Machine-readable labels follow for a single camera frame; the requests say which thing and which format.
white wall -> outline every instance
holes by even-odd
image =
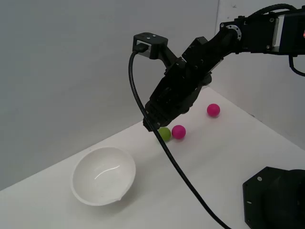
[[[142,119],[127,64],[133,35],[170,39],[180,55],[212,38],[215,0],[4,0],[0,4],[0,189]],[[161,62],[135,60],[147,101]]]
[[[305,5],[304,0],[220,0],[216,26],[276,3]],[[305,57],[297,57],[295,66],[305,72]],[[287,56],[231,54],[212,77],[218,93],[305,149],[305,78],[290,70]]]

black cable sleeve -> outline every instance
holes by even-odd
[[[304,76],[304,77],[305,77],[305,73],[300,72],[299,70],[295,69],[294,58],[293,58],[293,56],[291,56],[291,55],[289,56],[289,66],[290,66],[291,70],[292,70],[294,73],[296,73],[296,74],[298,74],[298,75],[300,75],[300,76]]]
[[[178,165],[178,163],[176,162],[175,158],[172,156],[170,150],[168,149],[167,145],[165,144],[165,142],[163,141],[161,135],[159,134],[158,130],[156,130],[156,128],[152,125],[149,116],[146,113],[146,110],[139,98],[139,95],[137,93],[136,87],[134,85],[134,80],[133,80],[133,60],[134,57],[136,56],[136,54],[138,54],[138,51],[133,51],[130,58],[129,58],[129,64],[128,64],[128,75],[129,75],[129,83],[130,83],[130,87],[132,89],[132,93],[133,96],[137,102],[137,105],[140,109],[140,111],[142,112],[144,119],[146,120],[148,126],[152,129],[153,133],[155,134],[156,138],[158,139],[158,141],[160,142],[160,145],[162,146],[163,150],[165,151],[166,155],[168,156],[170,162],[172,163],[172,165],[174,166],[174,168],[177,170],[178,174],[181,176],[182,180],[186,183],[186,185],[188,186],[188,188],[191,190],[191,192],[195,195],[195,197],[197,198],[197,200],[201,203],[201,205],[203,206],[203,208],[208,212],[208,214],[220,225],[222,226],[224,229],[231,229],[230,227],[228,227],[224,222],[221,221],[221,219],[219,219],[214,212],[209,208],[209,206],[206,204],[206,202],[203,200],[203,198],[200,196],[200,194],[197,192],[197,190],[195,189],[195,187],[191,184],[191,182],[189,181],[189,179],[187,178],[187,176],[184,174],[184,172],[181,170],[180,166]]]
[[[262,9],[256,11],[255,13],[251,14],[248,18],[257,16],[257,15],[262,15],[265,13],[269,13],[269,12],[275,11],[275,10],[296,10],[296,7],[289,5],[289,4],[285,4],[285,3],[267,6],[265,8],[262,8]]]

bowl rim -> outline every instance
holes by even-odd
[[[76,168],[78,167],[78,165],[80,164],[80,162],[85,158],[87,157],[89,154],[91,154],[92,152],[96,151],[96,150],[99,150],[99,149],[105,149],[105,148],[114,148],[114,149],[118,149],[120,150],[122,153],[124,153],[128,159],[131,161],[132,163],[132,167],[133,167],[133,174],[132,174],[132,177],[130,179],[130,182],[128,183],[127,187],[125,188],[125,190],[122,192],[121,196],[119,198],[113,198],[113,199],[109,199],[107,201],[104,201],[104,202],[101,202],[101,203],[93,203],[93,202],[89,202],[85,199],[83,199],[82,197],[80,197],[78,195],[78,193],[76,192],[75,188],[74,188],[74,184],[73,184],[73,178],[74,178],[74,174],[75,174],[75,170]],[[72,175],[70,177],[70,187],[71,187],[71,190],[72,190],[72,193],[74,194],[74,196],[82,203],[86,204],[86,205],[90,205],[90,206],[103,206],[103,205],[107,205],[107,204],[110,204],[110,203],[113,203],[115,201],[118,201],[118,200],[121,200],[121,198],[126,194],[126,192],[130,189],[131,185],[133,184],[133,181],[134,181],[134,178],[135,178],[135,173],[136,173],[136,166],[135,166],[135,162],[134,162],[134,159],[133,157],[130,155],[130,153],[127,151],[127,150],[124,150],[124,149],[121,149],[121,148],[118,148],[118,147],[114,147],[114,146],[103,146],[103,147],[99,147],[99,148],[96,148],[88,153],[86,153],[84,156],[81,157],[81,159],[78,161],[78,163],[76,163],[76,165],[74,166],[74,169],[73,169],[73,172],[72,172]]]

white table surface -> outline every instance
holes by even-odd
[[[210,103],[221,115],[206,116]],[[173,155],[213,211],[232,229],[244,223],[242,184],[265,166],[305,169],[305,151],[210,88],[181,124],[187,135],[168,143]],[[117,146],[136,163],[136,178],[123,199],[103,207],[80,203],[70,190],[75,164],[91,150]],[[2,229],[221,228],[201,207],[141,123],[0,192]]]

white bowl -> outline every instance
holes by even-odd
[[[71,177],[71,189],[82,203],[102,206],[120,200],[133,183],[135,163],[121,149],[105,147],[85,155]]]

